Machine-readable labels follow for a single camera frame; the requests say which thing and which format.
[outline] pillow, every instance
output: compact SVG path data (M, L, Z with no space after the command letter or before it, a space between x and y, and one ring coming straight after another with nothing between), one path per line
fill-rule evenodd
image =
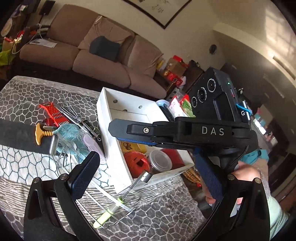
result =
M116 61L119 50L120 44L106 39L105 36L95 38L89 47L91 54L98 55L113 62Z
M107 18L99 16L95 20L87 35L80 42L78 48L89 50L91 42L99 36L105 36L108 40L112 42L122 44L124 40L130 35L130 32L122 29L115 23L110 22Z
M144 75L153 78L156 71L157 60L163 53L148 40L140 35L130 45L131 54L125 64L131 69L138 70Z

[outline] clear plastic lid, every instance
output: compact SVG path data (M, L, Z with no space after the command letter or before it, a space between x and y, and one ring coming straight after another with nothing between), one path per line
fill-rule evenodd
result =
M151 166L159 172L167 172L172 169L172 161L163 151L153 150L148 158Z

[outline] pebble pattern fabric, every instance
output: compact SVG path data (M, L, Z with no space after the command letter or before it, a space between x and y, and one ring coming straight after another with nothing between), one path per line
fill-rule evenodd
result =
M44 119L44 111L36 107L39 102L66 98L73 101L75 106L80 106L82 116L87 117L92 124L97 126L96 101L98 96L99 93L95 91L69 85L29 77L14 77L0 92L0 118L35 124ZM23 115L26 108L31 108L31 110ZM108 175L107 164L105 165L102 173ZM0 209L21 237L23 237L26 200L33 178L40 176L42 180L49 180L56 178L56 175L55 162L49 156L0 146ZM108 186L108 182L102 183L101 186L110 195L118 198L119 195L112 186ZM87 191L105 208L113 204L95 188L88 188ZM133 195L125 199L125 204L130 207L139 201L135 212L116 226L108 226L115 222L111 218L104 224L105 228L97 229L103 240L187 241L191 240L205 220L197 207L197 202L190 196L180 176L141 189L138 194L141 197L140 200ZM86 194L79 201L96 219L104 212ZM73 233L58 200L53 199L53 203L64 229ZM125 215L125 210L115 214L118 219ZM87 214L85 217L93 223Z

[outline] air vent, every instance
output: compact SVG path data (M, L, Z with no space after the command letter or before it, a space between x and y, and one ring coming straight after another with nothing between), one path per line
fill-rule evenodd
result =
M273 57L273 59L280 65L283 67L283 69L293 78L293 80L296 79L296 76L292 73L291 70L289 70L289 68L282 62L280 61L276 56Z

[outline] white box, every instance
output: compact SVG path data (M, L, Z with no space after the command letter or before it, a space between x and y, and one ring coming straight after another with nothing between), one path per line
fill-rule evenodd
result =
M116 193L120 193L130 186L135 179L132 178L128 169L119 141L115 137L111 136L108 131L109 123L113 119L124 119L145 123L168 120L154 101L107 88L102 89L96 106L102 142L108 168L111 174L111 181L114 185ZM148 147L147 149L150 151L161 148ZM187 151L178 150L178 152L183 159L185 164L184 167L155 174L148 183L140 181L136 185L135 189L140 189L144 186L149 186L151 184L156 184L172 178L194 166L194 163Z

